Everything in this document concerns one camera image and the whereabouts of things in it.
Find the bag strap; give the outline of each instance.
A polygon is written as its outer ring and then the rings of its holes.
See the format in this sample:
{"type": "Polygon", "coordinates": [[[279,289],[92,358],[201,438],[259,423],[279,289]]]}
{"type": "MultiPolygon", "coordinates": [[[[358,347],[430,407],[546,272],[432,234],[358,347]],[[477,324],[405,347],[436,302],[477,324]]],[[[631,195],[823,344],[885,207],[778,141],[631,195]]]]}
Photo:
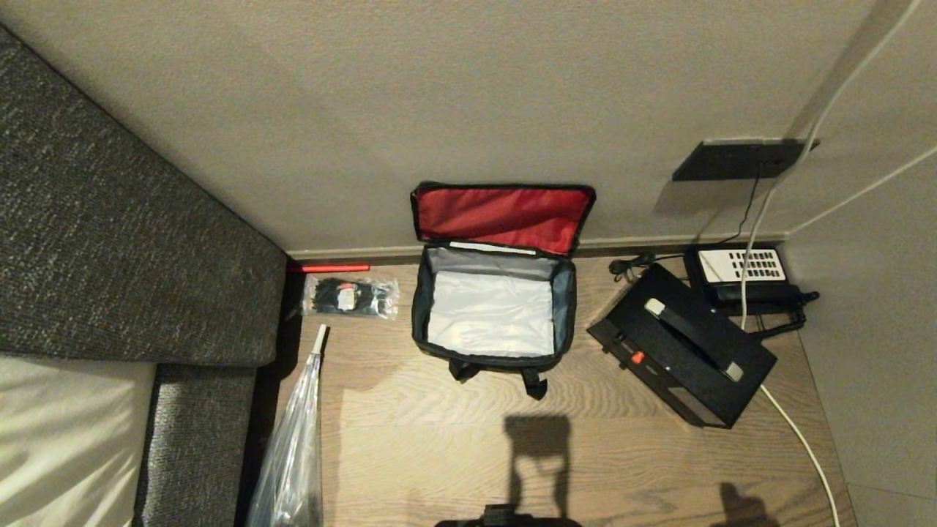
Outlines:
{"type": "Polygon", "coordinates": [[[528,395],[536,400],[543,399],[546,395],[546,379],[540,380],[540,373],[535,368],[521,369],[521,377],[524,377],[524,388],[528,395]]]}
{"type": "Polygon", "coordinates": [[[457,358],[449,359],[449,372],[453,375],[453,378],[459,382],[471,379],[481,370],[482,367],[477,364],[472,364],[457,358]]]}

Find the plastic bag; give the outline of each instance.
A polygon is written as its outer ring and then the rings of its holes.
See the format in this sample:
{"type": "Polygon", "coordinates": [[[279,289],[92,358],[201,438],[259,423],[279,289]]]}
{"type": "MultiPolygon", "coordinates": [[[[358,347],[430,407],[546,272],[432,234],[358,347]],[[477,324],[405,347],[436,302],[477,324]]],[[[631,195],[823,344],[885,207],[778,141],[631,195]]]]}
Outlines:
{"type": "Polygon", "coordinates": [[[319,372],[327,330],[325,324],[319,326],[316,345],[276,423],[250,501],[247,527],[322,525],[319,372]]]}
{"type": "Polygon", "coordinates": [[[337,313],[393,320],[399,297],[397,280],[320,279],[307,275],[300,311],[304,316],[337,313]]]}

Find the white cable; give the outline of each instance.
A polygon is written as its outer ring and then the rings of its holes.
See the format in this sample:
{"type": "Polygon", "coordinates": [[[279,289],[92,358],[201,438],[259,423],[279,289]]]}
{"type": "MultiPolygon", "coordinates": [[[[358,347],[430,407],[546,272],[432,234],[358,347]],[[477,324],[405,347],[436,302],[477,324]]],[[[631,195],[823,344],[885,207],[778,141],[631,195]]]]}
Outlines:
{"type": "Polygon", "coordinates": [[[745,246],[745,257],[742,260],[742,322],[740,324],[742,329],[745,329],[745,322],[749,316],[746,285],[748,284],[747,278],[749,275],[749,257],[751,256],[751,246],[753,246],[755,243],[755,236],[758,234],[758,228],[761,227],[762,219],[765,218],[768,205],[771,204],[771,198],[774,197],[775,189],[778,187],[778,184],[780,184],[781,181],[793,175],[800,167],[800,165],[807,159],[807,156],[811,152],[813,141],[816,140],[817,132],[820,131],[820,125],[823,124],[824,120],[826,119],[826,115],[830,110],[832,110],[833,105],[836,104],[837,99],[840,98],[840,95],[842,95],[842,92],[846,89],[846,86],[849,85],[849,83],[851,83],[853,79],[855,79],[859,73],[861,73],[862,70],[869,65],[869,63],[875,58],[876,55],[878,55],[882,48],[885,47],[888,41],[891,40],[891,38],[894,37],[896,33],[898,33],[898,31],[904,26],[906,22],[908,22],[908,19],[911,18],[911,14],[915,11],[915,9],[917,9],[917,6],[920,5],[920,3],[921,0],[913,0],[908,4],[908,7],[905,8],[903,13],[901,13],[901,17],[898,18],[898,21],[895,22],[895,25],[893,25],[892,28],[888,30],[888,33],[885,33],[885,36],[879,40],[879,43],[876,44],[874,48],[869,50],[862,61],[859,62],[859,64],[855,66],[849,76],[846,77],[846,80],[840,84],[835,92],[833,92],[833,96],[830,97],[829,101],[826,102],[823,110],[820,111],[820,115],[816,118],[815,121],[813,121],[810,134],[807,136],[807,141],[804,143],[804,147],[800,151],[800,156],[797,157],[797,161],[795,161],[794,165],[789,170],[775,178],[774,182],[771,184],[771,188],[765,195],[765,200],[762,201],[762,206],[758,211],[758,216],[755,218],[754,225],[751,226],[751,231],[749,232],[749,243],[747,246],[745,246]]]}
{"type": "MultiPolygon", "coordinates": [[[[771,198],[774,197],[775,189],[778,187],[778,184],[781,181],[793,175],[800,167],[800,165],[803,164],[803,162],[807,159],[807,156],[810,155],[811,147],[813,146],[813,142],[816,140],[817,132],[820,131],[820,126],[823,124],[826,116],[833,108],[833,105],[836,104],[836,101],[840,98],[840,95],[842,95],[842,92],[846,89],[846,86],[849,85],[849,83],[851,83],[853,79],[855,79],[859,73],[861,73],[862,70],[869,65],[869,63],[875,58],[876,55],[878,55],[882,48],[885,47],[888,41],[894,37],[896,33],[898,33],[898,31],[905,25],[905,23],[908,22],[908,19],[911,18],[911,14],[915,11],[915,9],[917,9],[917,6],[920,5],[920,3],[921,0],[912,0],[912,2],[908,4],[908,7],[905,8],[903,13],[901,13],[900,18],[898,18],[898,21],[895,22],[895,25],[893,25],[892,28],[888,30],[888,33],[885,33],[885,36],[879,40],[879,43],[876,44],[875,47],[866,54],[866,56],[859,62],[859,64],[855,66],[853,71],[850,72],[849,76],[847,76],[846,79],[840,84],[840,86],[837,87],[829,101],[826,102],[826,105],[820,111],[820,115],[817,116],[815,121],[813,121],[810,133],[807,136],[807,141],[804,143],[804,147],[800,151],[800,155],[797,157],[797,161],[795,161],[794,165],[789,170],[785,171],[774,180],[770,189],[765,195],[765,199],[762,201],[761,209],[758,211],[758,216],[755,218],[755,222],[751,226],[751,231],[749,232],[749,243],[745,246],[745,256],[742,260],[742,282],[740,284],[740,287],[742,288],[742,321],[740,326],[743,330],[745,329],[745,322],[749,316],[747,285],[751,247],[755,243],[755,236],[758,234],[758,228],[761,227],[761,222],[763,219],[765,219],[765,213],[767,212],[768,206],[771,204],[771,198]]],[[[807,443],[807,439],[804,438],[804,434],[800,433],[800,429],[797,428],[797,425],[794,424],[794,421],[791,420],[791,418],[782,409],[771,393],[767,391],[767,388],[765,388],[763,384],[761,385],[761,390],[765,392],[768,400],[770,400],[771,404],[773,404],[774,407],[778,409],[778,413],[780,413],[781,417],[787,421],[787,424],[791,427],[794,433],[797,434],[797,438],[804,445],[804,449],[807,450],[807,454],[811,457],[811,461],[813,461],[813,466],[816,468],[817,474],[820,475],[820,481],[823,482],[823,487],[826,491],[826,498],[829,500],[829,508],[833,514],[833,524],[835,527],[840,527],[840,513],[836,510],[836,501],[833,499],[833,492],[829,488],[829,483],[826,481],[826,474],[824,474],[823,468],[820,466],[820,462],[817,461],[816,456],[813,455],[813,450],[811,449],[810,444],[807,443]]]]}
{"type": "Polygon", "coordinates": [[[784,409],[778,404],[777,400],[774,399],[774,396],[771,395],[771,392],[767,391],[767,388],[765,388],[764,384],[761,385],[761,390],[765,392],[767,399],[770,400],[771,404],[773,404],[774,407],[778,409],[778,413],[781,414],[781,417],[783,417],[785,421],[787,421],[787,424],[790,425],[791,430],[797,434],[797,439],[800,440],[800,442],[804,445],[804,449],[807,450],[807,455],[811,457],[811,461],[813,461],[813,467],[817,469],[817,474],[820,475],[820,481],[823,482],[823,489],[826,491],[826,498],[829,500],[830,509],[833,511],[833,525],[835,525],[835,527],[840,527],[840,513],[836,510],[836,502],[833,500],[833,491],[829,488],[829,482],[826,481],[826,474],[824,474],[823,468],[820,467],[820,461],[818,461],[817,457],[813,455],[813,450],[811,449],[810,444],[807,443],[807,439],[804,438],[804,434],[800,433],[800,429],[797,427],[797,425],[794,424],[794,421],[791,420],[791,417],[788,416],[784,409]]]}

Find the wall outlet plate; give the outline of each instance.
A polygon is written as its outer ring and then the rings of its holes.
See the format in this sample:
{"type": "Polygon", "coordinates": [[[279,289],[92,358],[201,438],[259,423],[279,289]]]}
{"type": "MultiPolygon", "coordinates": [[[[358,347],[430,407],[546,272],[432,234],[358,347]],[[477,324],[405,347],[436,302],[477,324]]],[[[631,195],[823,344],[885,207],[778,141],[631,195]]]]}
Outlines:
{"type": "MultiPolygon", "coordinates": [[[[799,139],[703,141],[671,176],[672,181],[720,181],[778,177],[797,161],[799,139]]],[[[813,148],[819,145],[813,142],[813,148]]]]}

